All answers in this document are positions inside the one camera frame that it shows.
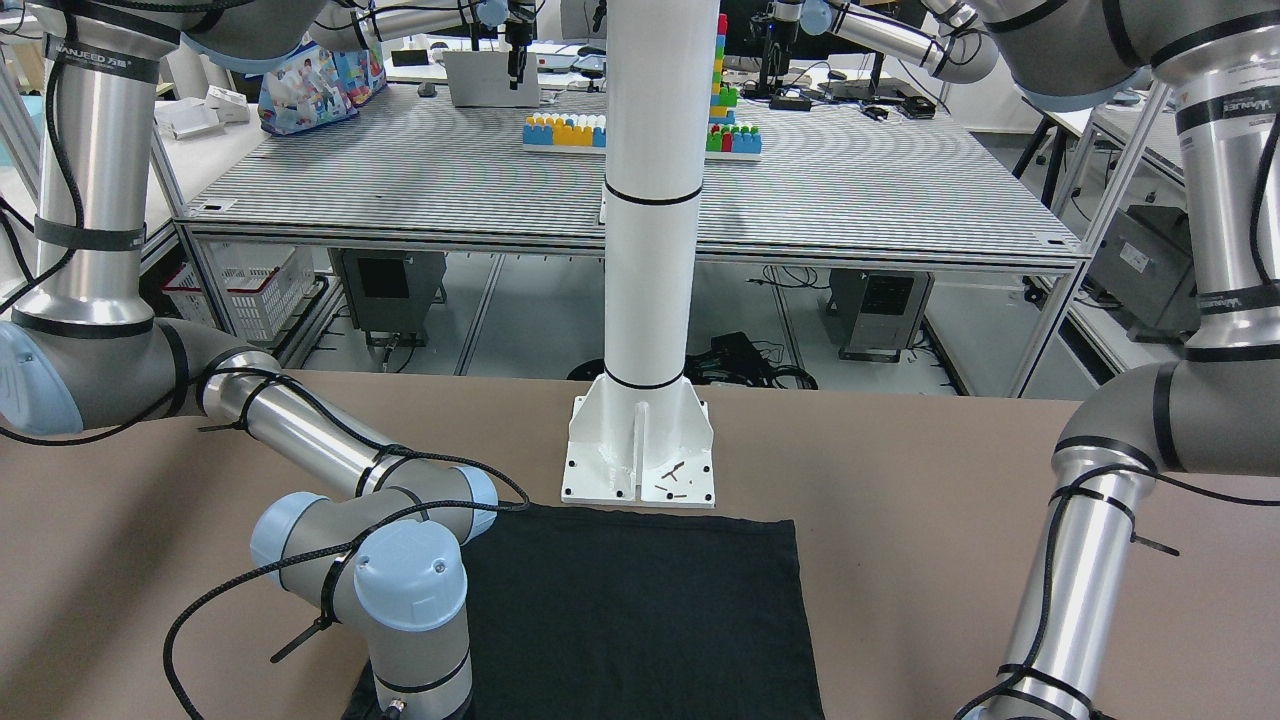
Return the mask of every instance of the light blue joint cap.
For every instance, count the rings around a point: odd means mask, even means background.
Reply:
[[[831,6],[827,0],[805,0],[800,8],[800,29],[809,35],[822,35],[831,27]]]
[[[257,525],[253,525],[253,536],[248,541],[248,552],[253,557],[253,566],[261,568],[282,560],[293,527],[298,524],[308,507],[321,500],[329,498],[314,492],[296,492],[273,502],[266,512],[262,512],[262,516],[257,519]],[[280,588],[284,588],[279,571],[271,573],[270,578]]]
[[[369,616],[404,633],[426,633],[453,620],[467,601],[462,548],[431,520],[379,528],[356,556],[356,597]]]
[[[297,47],[294,46],[292,50],[289,50],[284,55],[280,55],[279,58],[270,58],[268,60],[251,60],[246,58],[232,58],[230,55],[223,55],[216,50],[210,50],[209,47],[205,47],[200,42],[196,42],[196,40],[192,38],[189,35],[183,35],[182,40],[187,45],[192,46],[196,50],[196,53],[200,53],[201,55],[209,55],[209,59],[212,60],[215,65],[220,68],[227,68],[228,70],[236,70],[237,73],[243,73],[247,76],[260,76],[264,73],[269,73],[275,68],[279,68],[282,64],[284,64],[284,61],[288,60],[294,51],[297,51]]]
[[[20,432],[60,436],[84,430],[72,391],[31,336],[0,322],[0,415]]]
[[[1123,81],[1112,85],[1106,90],[1100,90],[1097,92],[1091,92],[1089,95],[1073,95],[1070,97],[1064,97],[1061,95],[1041,95],[1038,92],[1032,92],[1025,87],[1018,86],[1018,90],[1023,91],[1027,100],[1032,105],[1039,108],[1041,110],[1048,113],[1074,113],[1075,110],[1088,110],[1091,108],[1097,108],[1098,105],[1106,102],[1115,97],[1116,92],[1130,87],[1138,79],[1138,73],[1124,78]]]
[[[486,27],[498,27],[507,22],[507,0],[485,0],[476,8],[476,18]]]
[[[454,470],[462,473],[462,477],[467,479],[467,484],[471,487],[471,500],[474,502],[483,502],[484,505],[498,505],[498,488],[493,484],[493,478],[488,473],[479,468],[467,468],[462,465],[456,465]],[[493,527],[493,521],[498,518],[498,514],[493,510],[472,510],[471,511],[471,533],[467,536],[466,544],[477,537],[483,536],[485,530]]]

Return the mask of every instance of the slotted metal table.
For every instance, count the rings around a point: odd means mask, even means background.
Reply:
[[[603,114],[605,96],[545,109]],[[357,119],[268,138],[178,222],[210,266],[210,242],[602,256],[604,158],[524,150],[526,114],[393,85]],[[739,119],[760,126],[764,155],[708,161],[699,260],[1056,277],[1009,395],[1024,392],[1089,256],[973,136],[942,114],[877,123],[842,106],[744,101]]]

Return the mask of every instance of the white mounting bracket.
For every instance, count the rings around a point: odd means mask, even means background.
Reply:
[[[664,396],[653,397],[658,393]],[[660,405],[673,411],[660,413]],[[669,415],[669,433],[658,415]],[[712,425],[686,378],[669,388],[634,391],[600,375],[573,401],[568,438],[566,503],[716,507]]]

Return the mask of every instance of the tan tabletop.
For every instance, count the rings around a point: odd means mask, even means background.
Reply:
[[[301,373],[399,442],[559,488],[573,383]],[[1071,404],[704,388],[719,507],[794,519],[831,719],[948,719],[1002,662]],[[262,510],[324,492],[244,434],[152,423],[76,450],[0,445],[0,717],[180,717],[160,664],[173,618],[250,568]],[[1258,479],[1215,487],[1280,496]],[[1098,706],[1121,720],[1275,717],[1280,512],[1158,488],[1139,530]],[[362,664],[335,628],[268,657],[315,616],[256,580],[179,638],[210,719],[340,715]]]

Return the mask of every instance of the aluminum profile table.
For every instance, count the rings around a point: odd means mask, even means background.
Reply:
[[[568,92],[556,113],[603,114]],[[525,110],[457,109],[392,86],[360,118],[268,138],[179,223],[197,243],[602,256],[604,158],[521,146]],[[850,108],[744,104],[759,163],[708,161],[698,259],[1046,274],[1059,282],[1012,380],[1020,396],[1089,260],[1080,242],[950,118],[877,123]]]

